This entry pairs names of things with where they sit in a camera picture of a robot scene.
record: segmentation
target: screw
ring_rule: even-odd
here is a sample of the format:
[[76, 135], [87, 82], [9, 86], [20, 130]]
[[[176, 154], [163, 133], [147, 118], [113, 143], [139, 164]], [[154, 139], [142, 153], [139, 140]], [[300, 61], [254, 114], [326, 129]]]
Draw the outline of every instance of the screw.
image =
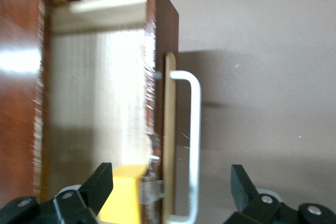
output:
[[321, 215], [322, 214], [322, 211], [320, 210], [320, 208], [318, 208], [316, 206], [309, 206], [308, 211], [311, 212], [313, 215]]
[[62, 199], [68, 199], [70, 198], [74, 193], [73, 192], [69, 192], [69, 193], [66, 193], [62, 196]]
[[24, 199], [24, 200], [21, 200], [17, 206], [18, 207], [24, 207], [24, 206], [27, 206], [30, 202], [31, 202], [32, 199], [28, 198], [28, 199]]
[[265, 203], [267, 203], [267, 204], [272, 204], [272, 203], [273, 203], [272, 198], [269, 197], [269, 196], [267, 196], [267, 195], [262, 196], [261, 199], [262, 199], [263, 202], [265, 202]]

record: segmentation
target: yellow block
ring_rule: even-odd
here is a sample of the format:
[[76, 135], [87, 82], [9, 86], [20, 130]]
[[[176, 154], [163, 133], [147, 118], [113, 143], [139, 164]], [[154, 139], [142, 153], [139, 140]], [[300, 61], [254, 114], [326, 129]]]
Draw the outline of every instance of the yellow block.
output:
[[146, 165], [122, 165], [113, 170], [113, 191], [99, 218], [117, 224], [141, 224], [139, 183]]

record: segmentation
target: handle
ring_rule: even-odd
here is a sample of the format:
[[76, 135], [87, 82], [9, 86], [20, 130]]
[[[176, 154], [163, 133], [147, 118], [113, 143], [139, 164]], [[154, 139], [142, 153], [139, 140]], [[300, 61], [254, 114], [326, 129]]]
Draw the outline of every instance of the handle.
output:
[[173, 80], [186, 80], [191, 86], [190, 111], [190, 149], [189, 149], [189, 215], [170, 215], [168, 224], [193, 224], [198, 212], [198, 189], [200, 171], [200, 133], [201, 133], [201, 85], [198, 79], [187, 71], [171, 71]]

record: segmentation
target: brown wooden cabinet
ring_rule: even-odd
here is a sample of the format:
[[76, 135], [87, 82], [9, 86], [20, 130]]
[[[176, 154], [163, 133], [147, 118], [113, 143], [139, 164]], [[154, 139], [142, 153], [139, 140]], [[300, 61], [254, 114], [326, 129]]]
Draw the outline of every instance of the brown wooden cabinet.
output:
[[[57, 187], [81, 183], [100, 161], [88, 157], [100, 155], [93, 151], [95, 141], [117, 134], [105, 132], [108, 123], [104, 122], [111, 118], [105, 114], [113, 113], [113, 106], [104, 106], [109, 93], [118, 89], [101, 92], [113, 76], [109, 64], [115, 65], [107, 57], [103, 61], [99, 54], [93, 55], [104, 48], [112, 48], [113, 54], [114, 47], [129, 49], [131, 45], [125, 38], [111, 42], [110, 37], [102, 44], [96, 36], [87, 35], [94, 31], [125, 36], [131, 31], [137, 39], [143, 38], [143, 43], [136, 46], [143, 52], [142, 72], [138, 73], [142, 77], [135, 77], [142, 81], [141, 134], [152, 141], [152, 155], [160, 158], [155, 171], [157, 179], [162, 179], [165, 54], [178, 54], [178, 13], [169, 0], [126, 0], [124, 5], [121, 0], [77, 1], [0, 0], [0, 207], [27, 195], [43, 202]], [[91, 19], [97, 9], [97, 16]], [[90, 25], [83, 27], [87, 21]], [[64, 35], [79, 38], [64, 44]], [[81, 41], [81, 46], [74, 46], [74, 41]], [[69, 49], [68, 55], [63, 56], [63, 49]], [[126, 55], [119, 57], [126, 65], [136, 60], [130, 58], [128, 63]], [[114, 76], [113, 80], [120, 84], [123, 78], [128, 77]], [[130, 114], [130, 108], [124, 106], [124, 114]], [[130, 119], [132, 123], [121, 118], [120, 125], [128, 128], [118, 134], [128, 137], [137, 127], [135, 118]], [[156, 210], [160, 209], [161, 204], [157, 204]]]

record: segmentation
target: open cabinet door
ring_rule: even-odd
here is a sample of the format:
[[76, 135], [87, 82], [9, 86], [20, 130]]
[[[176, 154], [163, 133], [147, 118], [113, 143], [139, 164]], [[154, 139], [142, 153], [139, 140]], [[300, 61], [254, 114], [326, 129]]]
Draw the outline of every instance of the open cabinet door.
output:
[[[100, 162], [145, 163], [143, 182], [163, 179], [165, 56], [178, 54], [177, 11], [169, 0], [57, 7], [70, 1], [0, 0], [0, 207], [50, 199]], [[145, 161], [134, 158], [146, 153], [140, 139], [151, 148]], [[143, 204], [142, 223], [162, 222], [162, 212], [162, 200]]]

